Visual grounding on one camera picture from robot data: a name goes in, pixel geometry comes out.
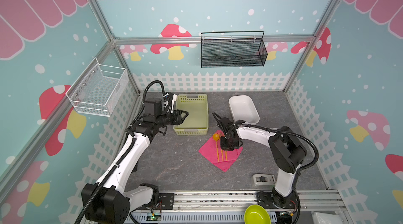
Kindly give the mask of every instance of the green bowl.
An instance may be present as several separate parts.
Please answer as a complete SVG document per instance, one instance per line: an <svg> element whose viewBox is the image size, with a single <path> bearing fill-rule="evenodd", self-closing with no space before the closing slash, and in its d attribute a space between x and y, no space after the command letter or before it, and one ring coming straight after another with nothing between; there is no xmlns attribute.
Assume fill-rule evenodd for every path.
<svg viewBox="0 0 403 224"><path fill-rule="evenodd" d="M271 224L271 220L266 209L251 205L245 211L245 224Z"/></svg>

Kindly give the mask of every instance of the black mounting plate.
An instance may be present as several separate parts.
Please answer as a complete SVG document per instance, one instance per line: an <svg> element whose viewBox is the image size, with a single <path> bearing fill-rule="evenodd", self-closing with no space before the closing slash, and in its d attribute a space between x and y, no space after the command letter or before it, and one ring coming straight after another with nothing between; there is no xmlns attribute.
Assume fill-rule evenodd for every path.
<svg viewBox="0 0 403 224"><path fill-rule="evenodd" d="M258 198L258 205L262 206L264 209L281 209L278 208L274 205L274 201L273 201L273 197L272 197L272 192L264 192L264 191L260 191L256 194L257 198ZM297 203L297 198L295 197L295 195L290 195L290 200L294 201L295 204ZM285 207L284 209L294 209L294 204L292 202L290 202L290 207Z"/></svg>
<svg viewBox="0 0 403 224"><path fill-rule="evenodd" d="M160 193L159 197L161 203L161 210L172 210L174 208L174 194L173 193ZM159 211L160 207L156 207L154 211ZM136 210L148 210L145 206L140 206Z"/></svg>

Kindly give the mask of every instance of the red cloth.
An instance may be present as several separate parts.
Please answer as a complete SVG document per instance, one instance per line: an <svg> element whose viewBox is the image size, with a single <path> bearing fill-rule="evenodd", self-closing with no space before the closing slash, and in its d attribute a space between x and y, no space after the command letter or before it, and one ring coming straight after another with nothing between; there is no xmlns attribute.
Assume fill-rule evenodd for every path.
<svg viewBox="0 0 403 224"><path fill-rule="evenodd" d="M222 131L216 131L217 134L224 135ZM207 140L207 142L199 149L199 153L207 158L213 165L217 166L223 172L228 171L229 167L237 160L242 152L242 147L233 151L227 151L227 157L225 158L225 151L220 148L220 141L217 142L213 139L213 136Z"/></svg>

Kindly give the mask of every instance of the white plastic tray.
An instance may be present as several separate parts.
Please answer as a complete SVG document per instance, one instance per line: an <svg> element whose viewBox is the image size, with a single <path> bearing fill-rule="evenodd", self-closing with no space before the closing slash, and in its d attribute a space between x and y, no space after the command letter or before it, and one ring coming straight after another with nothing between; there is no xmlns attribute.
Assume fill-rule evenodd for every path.
<svg viewBox="0 0 403 224"><path fill-rule="evenodd" d="M246 123L255 125L260 120L255 104L249 96L232 96L229 99L229 108L234 122L244 120Z"/></svg>

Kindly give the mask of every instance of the table surface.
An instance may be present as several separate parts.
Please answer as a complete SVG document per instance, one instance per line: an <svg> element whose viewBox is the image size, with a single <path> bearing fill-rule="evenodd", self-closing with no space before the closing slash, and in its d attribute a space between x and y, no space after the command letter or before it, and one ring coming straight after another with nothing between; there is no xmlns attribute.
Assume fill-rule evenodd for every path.
<svg viewBox="0 0 403 224"><path fill-rule="evenodd" d="M228 100L231 96L247 95L254 101L260 121L257 125L268 128L290 127L302 134L298 122L283 92L206 92L208 96L209 129L207 135L178 136L168 126L166 136L158 134L144 151L138 170L127 181L126 191L141 183L159 186L160 191L179 190L258 190L252 186L254 174L273 174L276 166L270 148L254 141L243 141L243 151L227 172L223 172L203 157L198 150L217 130L211 113L232 119ZM148 93L157 97L161 93ZM312 160L310 147L303 164ZM304 170L298 178L297 190L326 189L318 167Z"/></svg>

